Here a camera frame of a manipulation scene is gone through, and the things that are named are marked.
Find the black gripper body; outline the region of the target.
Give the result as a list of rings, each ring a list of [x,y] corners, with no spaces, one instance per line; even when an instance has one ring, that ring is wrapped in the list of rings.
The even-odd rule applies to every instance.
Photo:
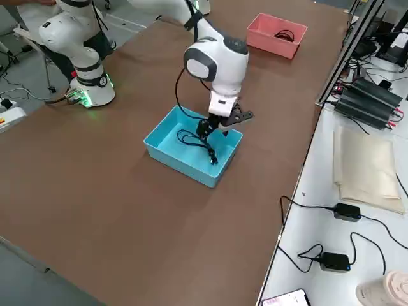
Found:
[[[222,117],[210,113],[208,115],[208,122],[211,128],[232,128],[232,126],[240,123],[240,105],[238,103],[234,105],[229,117]]]

